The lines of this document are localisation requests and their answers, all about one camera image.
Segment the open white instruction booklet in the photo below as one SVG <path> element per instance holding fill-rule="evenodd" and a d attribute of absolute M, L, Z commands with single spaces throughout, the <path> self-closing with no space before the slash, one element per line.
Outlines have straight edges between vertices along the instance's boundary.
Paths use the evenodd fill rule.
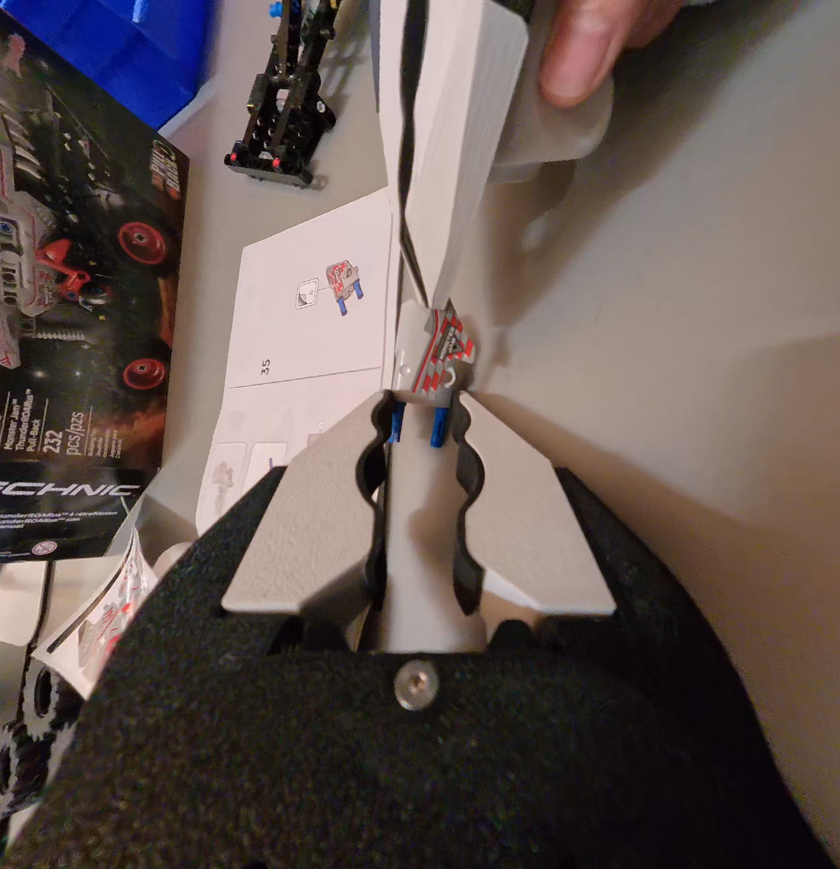
<path fill-rule="evenodd" d="M 199 534 L 388 381 L 393 222 L 384 188 L 243 250 Z"/>

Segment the red grey sticker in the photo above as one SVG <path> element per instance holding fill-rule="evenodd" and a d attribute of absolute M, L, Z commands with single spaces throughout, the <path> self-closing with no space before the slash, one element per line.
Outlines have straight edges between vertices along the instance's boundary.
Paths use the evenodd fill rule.
<path fill-rule="evenodd" d="M 476 345 L 450 299 L 442 308 L 430 310 L 423 334 L 410 391 L 414 396 L 441 403 L 456 387 L 457 364 L 475 362 Z"/>

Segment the white sticker sheet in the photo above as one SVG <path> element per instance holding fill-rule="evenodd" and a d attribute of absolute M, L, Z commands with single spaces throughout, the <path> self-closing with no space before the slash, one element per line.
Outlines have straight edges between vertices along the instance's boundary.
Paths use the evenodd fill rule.
<path fill-rule="evenodd" d="M 133 530 L 118 565 L 63 625 L 40 642 L 33 656 L 88 700 L 122 636 L 158 583 L 144 557 L 138 530 Z"/>

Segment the black toy set box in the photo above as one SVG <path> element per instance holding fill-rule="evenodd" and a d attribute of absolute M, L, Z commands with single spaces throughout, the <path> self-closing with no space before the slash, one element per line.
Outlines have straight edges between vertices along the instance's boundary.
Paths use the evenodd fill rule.
<path fill-rule="evenodd" d="M 188 172 L 0 7 L 0 564 L 104 555 L 161 467 Z"/>

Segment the black toy chassis frame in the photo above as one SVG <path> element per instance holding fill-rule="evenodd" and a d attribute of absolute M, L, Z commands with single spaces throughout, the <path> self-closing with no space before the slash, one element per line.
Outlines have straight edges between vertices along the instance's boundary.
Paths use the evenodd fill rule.
<path fill-rule="evenodd" d="M 278 21 L 271 52 L 247 100 L 242 138 L 223 158 L 234 173 L 301 190 L 313 186 L 317 146 L 337 122 L 320 93 L 320 64 L 336 35 L 340 5 L 289 1 L 271 6 Z"/>

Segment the grey toy panel piece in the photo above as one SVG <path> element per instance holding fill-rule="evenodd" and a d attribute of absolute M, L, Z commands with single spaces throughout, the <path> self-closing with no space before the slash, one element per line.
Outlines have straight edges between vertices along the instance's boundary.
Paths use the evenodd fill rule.
<path fill-rule="evenodd" d="M 394 348 L 392 390 L 399 401 L 450 407 L 475 363 L 477 345 L 451 300 L 441 308 L 404 302 Z"/>

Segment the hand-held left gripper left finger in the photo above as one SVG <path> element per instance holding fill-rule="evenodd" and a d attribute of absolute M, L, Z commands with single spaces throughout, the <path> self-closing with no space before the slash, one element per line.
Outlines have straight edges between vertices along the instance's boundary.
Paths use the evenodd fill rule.
<path fill-rule="evenodd" d="M 284 469 L 222 599 L 249 614 L 360 614 L 386 582 L 385 446 L 393 396 L 372 394 Z"/>

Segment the grey desk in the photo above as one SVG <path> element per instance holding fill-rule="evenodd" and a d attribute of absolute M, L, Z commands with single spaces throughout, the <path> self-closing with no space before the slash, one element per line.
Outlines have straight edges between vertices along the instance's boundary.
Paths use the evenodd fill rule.
<path fill-rule="evenodd" d="M 321 192 L 223 155 L 268 54 L 267 2 L 221 2 L 190 158 L 165 463 L 133 511 L 146 559 L 197 537 L 242 250 L 386 182 L 365 3 Z M 621 58 L 598 149 L 487 188 L 454 299 L 478 400 L 586 483 L 676 574 L 840 866 L 840 2 L 714 2 Z M 453 444 L 406 414 L 394 633 L 452 626 Z"/>

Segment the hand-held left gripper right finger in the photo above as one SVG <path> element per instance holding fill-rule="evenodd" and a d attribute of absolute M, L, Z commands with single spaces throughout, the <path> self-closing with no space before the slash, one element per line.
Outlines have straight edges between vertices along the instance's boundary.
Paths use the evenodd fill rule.
<path fill-rule="evenodd" d="M 487 635 L 506 621 L 607 617 L 616 603 L 552 463 L 469 393 L 453 408 L 457 602 Z"/>

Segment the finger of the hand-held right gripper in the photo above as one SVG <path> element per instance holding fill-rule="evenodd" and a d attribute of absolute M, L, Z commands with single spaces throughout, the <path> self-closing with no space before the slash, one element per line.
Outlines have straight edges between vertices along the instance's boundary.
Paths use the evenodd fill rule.
<path fill-rule="evenodd" d="M 416 164 L 415 105 L 427 35 L 428 2 L 371 2 L 375 97 L 397 242 L 418 301 L 427 291 L 408 225 Z"/>
<path fill-rule="evenodd" d="M 407 2 L 403 259 L 442 306 L 479 208 L 527 51 L 528 2 Z"/>

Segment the person's right hand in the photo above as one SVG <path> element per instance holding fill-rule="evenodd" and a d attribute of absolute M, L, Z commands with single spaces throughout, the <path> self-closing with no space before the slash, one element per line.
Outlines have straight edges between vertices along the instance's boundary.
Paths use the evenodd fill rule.
<path fill-rule="evenodd" d="M 621 54 L 653 41 L 684 1 L 561 1 L 539 71 L 545 101 L 561 109 L 585 103 Z"/>

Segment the blue storage bin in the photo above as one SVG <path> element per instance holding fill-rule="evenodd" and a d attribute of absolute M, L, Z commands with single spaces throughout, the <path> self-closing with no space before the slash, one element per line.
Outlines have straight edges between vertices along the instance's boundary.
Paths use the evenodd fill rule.
<path fill-rule="evenodd" d="M 210 1 L 0 1 L 0 8 L 146 124 L 161 128 L 208 78 Z"/>

